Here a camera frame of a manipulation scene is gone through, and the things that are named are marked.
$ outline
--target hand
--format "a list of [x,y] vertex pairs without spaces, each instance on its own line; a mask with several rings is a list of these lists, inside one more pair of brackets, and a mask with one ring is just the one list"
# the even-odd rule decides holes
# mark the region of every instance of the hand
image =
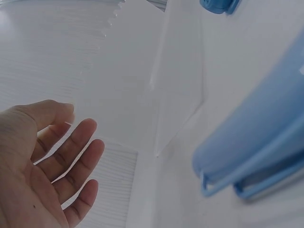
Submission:
[[74,107],[55,101],[20,105],[0,113],[0,227],[74,228],[92,207],[98,182],[90,180],[65,210],[61,204],[84,184],[104,143],[94,140],[62,178],[96,130],[86,119],[50,157],[38,164],[70,125]]

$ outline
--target palm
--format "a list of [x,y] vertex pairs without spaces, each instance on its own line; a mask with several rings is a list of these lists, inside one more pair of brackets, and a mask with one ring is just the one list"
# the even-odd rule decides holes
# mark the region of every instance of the palm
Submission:
[[[41,119],[41,113],[35,116],[35,107],[14,108],[0,115],[0,139],[4,142],[1,148],[4,148],[2,157],[5,164],[0,165],[8,168],[5,175],[0,173],[0,180],[5,186],[2,192],[6,195],[0,199],[0,203],[8,207],[4,212],[5,220],[8,226],[18,228],[72,228],[90,210],[97,195],[97,181],[89,181],[74,203],[65,210],[62,210],[61,204],[82,187],[99,161],[104,144],[101,140],[92,141],[72,169],[58,179],[88,143],[96,130],[96,123],[91,119],[84,120],[53,155],[34,165],[68,131],[69,125],[64,121],[73,111],[60,109],[58,103],[50,104],[50,101],[33,105],[40,108],[41,105],[45,108],[51,106],[52,111],[47,111],[57,112],[55,119],[51,122],[50,117]],[[49,124],[55,125],[49,126],[37,137],[37,131]]]

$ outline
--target white surface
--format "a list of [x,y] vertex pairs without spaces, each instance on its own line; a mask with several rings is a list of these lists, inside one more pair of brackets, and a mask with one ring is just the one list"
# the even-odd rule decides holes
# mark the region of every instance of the white surface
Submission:
[[203,106],[159,157],[157,228],[300,228],[303,172],[265,196],[238,199],[229,187],[200,195],[192,153],[273,67],[304,27],[301,0],[242,0],[232,16],[201,9]]
[[118,3],[25,0],[0,9],[0,110],[76,102]]
[[161,97],[159,155],[203,99],[199,1],[169,1],[147,93]]

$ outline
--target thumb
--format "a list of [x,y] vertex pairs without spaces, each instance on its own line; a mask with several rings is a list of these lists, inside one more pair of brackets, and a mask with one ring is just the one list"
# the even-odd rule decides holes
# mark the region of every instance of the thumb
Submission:
[[19,112],[25,118],[30,119],[38,132],[49,125],[60,124],[71,120],[74,106],[72,104],[46,100],[30,105],[17,105],[10,108],[9,111]]

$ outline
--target blue plastic container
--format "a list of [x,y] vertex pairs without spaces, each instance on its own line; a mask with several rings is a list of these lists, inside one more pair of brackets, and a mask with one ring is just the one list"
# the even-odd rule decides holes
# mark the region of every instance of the blue plastic container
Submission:
[[304,166],[304,30],[272,72],[196,149],[192,164],[204,196],[232,184],[242,198]]

